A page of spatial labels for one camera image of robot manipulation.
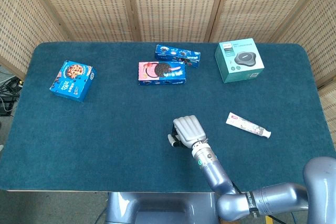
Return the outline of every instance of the green product box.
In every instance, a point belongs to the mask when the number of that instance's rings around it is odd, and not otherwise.
[[[224,83],[254,79],[264,69],[253,39],[220,42],[215,57]]]

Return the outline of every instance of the wicker room divider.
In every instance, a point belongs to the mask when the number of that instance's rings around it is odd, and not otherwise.
[[[46,41],[257,42],[302,45],[336,142],[336,0],[1,0],[0,64],[25,78]]]

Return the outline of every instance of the black cable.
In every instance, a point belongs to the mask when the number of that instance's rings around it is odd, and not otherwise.
[[[236,186],[235,183],[232,182],[233,187],[237,190],[239,194],[242,194],[242,191],[239,190],[239,188]]]
[[[294,216],[293,212],[290,212],[290,213],[292,214],[294,224],[296,224],[296,219],[295,219],[295,216]]]
[[[3,73],[3,72],[1,72],[1,71],[0,71],[0,73],[5,74],[5,75],[7,75],[7,76],[13,76],[13,74],[11,74],[11,73]]]
[[[20,90],[20,79],[17,77],[5,80],[5,82],[0,85],[0,107],[4,107],[3,109],[5,112],[10,112],[15,109],[14,106],[10,110],[7,109],[5,103],[13,104],[18,101],[20,97]]]
[[[95,223],[94,224],[97,224],[98,221],[100,220],[101,216],[104,214],[104,212],[106,211],[106,207],[105,209],[100,213],[100,215],[98,216],[98,218],[96,219]]]
[[[237,190],[237,192],[238,192],[239,194],[242,194],[242,191],[239,190],[238,186],[236,186],[236,184],[235,184],[233,181],[232,181],[232,185],[233,185],[233,187]],[[268,217],[269,217],[269,218],[272,218],[273,220],[275,220],[275,221],[277,221],[277,222],[279,222],[280,224],[286,224],[286,223],[283,222],[282,220],[279,220],[278,218],[274,217],[273,215],[268,215]]]
[[[268,215],[269,218],[272,218],[273,220],[281,223],[281,224],[286,224],[285,222],[283,222],[282,220],[279,220],[278,218],[274,217],[273,215]]]

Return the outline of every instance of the tube cap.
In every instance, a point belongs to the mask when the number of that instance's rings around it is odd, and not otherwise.
[[[264,130],[264,132],[262,133],[262,136],[269,138],[271,136],[271,132]]]

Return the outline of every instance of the cookie box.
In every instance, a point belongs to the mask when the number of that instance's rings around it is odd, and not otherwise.
[[[139,62],[139,85],[166,85],[185,83],[183,62]]]
[[[92,66],[66,60],[50,90],[60,97],[82,102],[95,74]]]
[[[198,68],[201,53],[175,47],[157,45],[155,49],[155,58],[164,61],[184,62],[188,66]]]

